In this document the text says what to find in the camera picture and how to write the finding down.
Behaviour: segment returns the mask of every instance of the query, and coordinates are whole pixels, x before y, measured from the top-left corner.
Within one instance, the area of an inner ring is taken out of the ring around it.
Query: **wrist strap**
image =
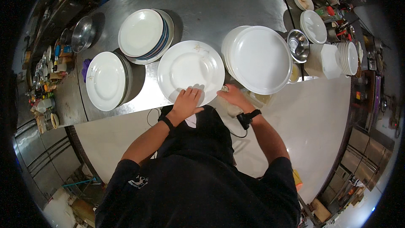
[[[162,121],[165,122],[165,124],[167,124],[167,126],[169,127],[169,130],[172,131],[175,127],[173,126],[172,122],[167,118],[167,117],[163,117]]]

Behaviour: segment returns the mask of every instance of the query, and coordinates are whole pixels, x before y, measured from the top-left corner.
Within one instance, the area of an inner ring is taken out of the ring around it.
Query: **tiled floor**
[[[316,79],[288,84],[276,94],[274,103],[262,110],[267,121],[281,135],[291,157],[292,166],[300,174],[303,187],[299,194],[311,202],[321,189],[339,150],[349,109],[350,79]],[[232,119],[213,100],[224,123],[237,135],[244,135],[236,119]],[[150,128],[146,122],[149,110],[110,117],[75,125],[84,150],[97,173],[108,182],[122,154],[140,134]],[[156,110],[149,123],[155,124]],[[263,175],[267,161],[253,130],[246,138],[232,136],[236,166],[253,177]]]

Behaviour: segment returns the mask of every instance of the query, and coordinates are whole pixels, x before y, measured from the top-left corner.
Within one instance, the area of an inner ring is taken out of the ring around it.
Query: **bowl rim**
[[[306,59],[305,59],[305,60],[300,60],[300,59],[298,59],[298,58],[296,58],[296,57],[294,56],[294,54],[293,54],[292,51],[291,51],[290,45],[289,45],[291,33],[292,33],[292,32],[295,32],[295,31],[297,31],[298,33],[301,33],[301,34],[304,35],[304,37],[306,38],[306,41],[307,41],[307,43],[308,43],[308,54],[309,54],[309,50],[310,50],[309,39],[308,39],[308,37],[306,37],[306,35],[304,34],[304,32],[301,31],[301,30],[299,30],[299,29],[291,29],[290,32],[288,32],[288,35],[287,35],[287,46],[288,46],[288,49],[290,50],[290,53],[291,53],[292,58],[293,58],[297,63],[305,63],[305,62],[306,62]]]

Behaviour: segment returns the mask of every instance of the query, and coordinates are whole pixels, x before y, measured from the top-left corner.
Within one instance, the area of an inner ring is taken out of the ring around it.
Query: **cloth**
[[[181,123],[156,159],[142,167],[119,162],[96,210],[97,228],[297,226],[300,205],[290,161],[277,158],[261,180],[239,172],[232,165],[229,130],[215,109],[204,108],[198,127]],[[170,109],[162,109],[162,116]]]
[[[86,59],[83,62],[83,69],[81,70],[81,74],[83,75],[84,83],[86,83],[87,69],[89,68],[91,62],[92,61],[90,59]]]

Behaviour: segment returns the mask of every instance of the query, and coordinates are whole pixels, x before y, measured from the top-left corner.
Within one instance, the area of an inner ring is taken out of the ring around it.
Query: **metal bowl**
[[[297,63],[305,63],[309,55],[309,41],[298,29],[292,29],[287,36],[287,44],[292,58]]]
[[[60,35],[60,43],[70,45],[71,42],[72,42],[72,31],[65,28],[62,34]]]
[[[93,25],[92,18],[89,16],[83,17],[78,21],[73,30],[71,43],[73,51],[79,53],[90,47],[95,35],[96,28]]]

